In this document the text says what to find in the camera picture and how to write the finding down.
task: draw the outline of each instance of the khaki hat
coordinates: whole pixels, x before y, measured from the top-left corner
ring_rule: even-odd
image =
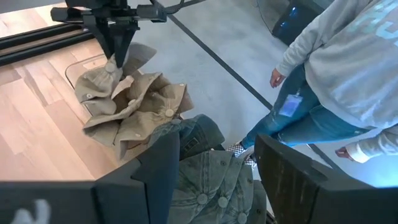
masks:
[[[114,147],[118,159],[132,142],[146,140],[156,127],[193,108],[186,84],[171,84],[162,73],[135,72],[154,54],[152,48],[132,44],[123,68],[117,68],[112,56],[105,66],[85,72],[76,82],[76,97],[93,115],[84,125],[84,133]],[[120,80],[127,76],[134,79],[131,86],[112,98]]]

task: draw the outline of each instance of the hoodie sleeve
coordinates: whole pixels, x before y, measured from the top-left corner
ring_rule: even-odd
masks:
[[[346,148],[348,154],[360,163],[380,155],[398,155],[398,125],[385,129],[376,137],[351,143]]]
[[[310,53],[327,43],[344,29],[372,0],[335,0],[316,17],[286,50],[276,67],[284,76],[308,58]]]

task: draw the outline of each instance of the blue jeans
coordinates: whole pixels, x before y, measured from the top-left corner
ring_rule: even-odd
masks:
[[[293,116],[280,115],[279,110],[287,96],[298,91],[303,100]],[[241,144],[245,149],[253,146],[258,134],[266,134],[294,146],[348,139],[368,131],[348,124],[325,109],[305,81],[304,66],[300,65],[286,78],[273,109],[255,125]]]

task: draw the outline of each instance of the hat button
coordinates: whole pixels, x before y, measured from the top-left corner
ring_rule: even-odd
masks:
[[[220,206],[220,208],[226,208],[228,206],[228,199],[226,197],[220,197],[218,199],[218,206]]]
[[[112,64],[112,63],[107,63],[107,64],[105,65],[105,71],[111,73],[111,72],[114,72],[115,70],[116,70],[116,66],[115,66],[114,64]]]
[[[204,205],[207,203],[208,197],[205,194],[200,194],[197,198],[198,204]]]
[[[242,212],[238,215],[238,223],[239,224],[245,224],[247,222],[247,220],[248,220],[248,216],[245,213]]]
[[[167,109],[165,115],[166,117],[171,118],[172,116],[174,116],[174,110]]]

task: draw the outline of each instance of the wooden floor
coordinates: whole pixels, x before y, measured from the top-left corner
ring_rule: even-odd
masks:
[[[51,6],[0,14],[0,37],[54,25]],[[118,166],[86,137],[90,114],[65,69],[102,51],[95,40],[0,67],[0,180],[97,179]]]

